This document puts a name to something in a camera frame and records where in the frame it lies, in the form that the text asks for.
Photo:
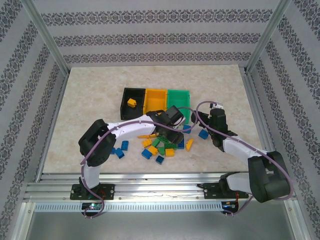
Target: yellow bin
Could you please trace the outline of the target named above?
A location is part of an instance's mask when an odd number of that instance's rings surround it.
[[[166,89],[150,89],[145,90],[143,114],[149,111],[167,110],[168,90]]]

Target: blue lego brick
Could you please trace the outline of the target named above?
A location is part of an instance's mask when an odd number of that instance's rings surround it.
[[[162,164],[163,162],[164,162],[164,160],[165,160],[165,158],[164,157],[162,157],[162,156],[158,156],[157,158],[156,158],[156,162],[158,163],[158,164]]]
[[[128,151],[128,147],[129,147],[129,141],[122,141],[121,150]]]
[[[182,138],[182,141],[178,144],[178,149],[185,149],[185,138]]]
[[[119,159],[125,156],[124,152],[119,147],[115,150],[115,154],[118,156]]]
[[[146,158],[146,159],[150,159],[151,156],[152,156],[152,153],[148,150],[148,149],[145,149],[143,150],[143,152],[141,153],[141,155]]]
[[[199,132],[199,137],[202,138],[202,139],[207,139],[208,136],[209,136],[209,133],[208,133],[206,130],[204,130],[204,129],[202,129],[202,130]]]
[[[191,128],[189,125],[183,125],[183,130],[186,130],[186,129],[189,129],[189,128]],[[189,131],[184,131],[183,133],[184,133],[184,134],[190,134],[190,133],[191,133],[191,130],[189,130]]]

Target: green bin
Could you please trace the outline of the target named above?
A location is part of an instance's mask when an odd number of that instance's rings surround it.
[[[190,93],[186,90],[173,90],[168,89],[168,98],[167,98],[167,108],[175,105],[179,107],[189,107],[190,108]],[[189,109],[179,109],[180,112],[185,117],[185,123],[189,123],[190,110]]]

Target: plastic container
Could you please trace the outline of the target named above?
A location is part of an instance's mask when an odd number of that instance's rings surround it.
[[[143,114],[149,111],[167,110],[168,90],[150,89],[145,90]]]
[[[144,114],[145,95],[145,88],[124,88],[120,107],[121,120],[136,119]],[[134,108],[128,106],[127,101],[129,99],[136,101],[136,106]]]
[[[167,99],[167,107],[170,108],[175,105],[177,108],[179,107],[189,107],[190,108],[190,93],[186,90],[168,90],[168,99]],[[188,109],[179,109],[179,111],[185,117],[185,123],[189,123],[190,118],[190,110]]]

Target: green lego brick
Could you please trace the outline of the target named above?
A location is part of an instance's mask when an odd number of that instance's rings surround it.
[[[159,145],[160,143],[160,140],[158,138],[156,138],[153,143],[152,143],[152,146],[154,146],[155,148]]]
[[[166,154],[166,149],[164,146],[158,147],[158,151],[159,151],[159,154],[162,156]]]
[[[165,149],[178,149],[178,145],[174,143],[165,143],[164,144]]]
[[[166,137],[164,137],[164,136],[158,136],[157,139],[159,139],[164,144],[170,143],[170,141],[168,139],[166,139]]]

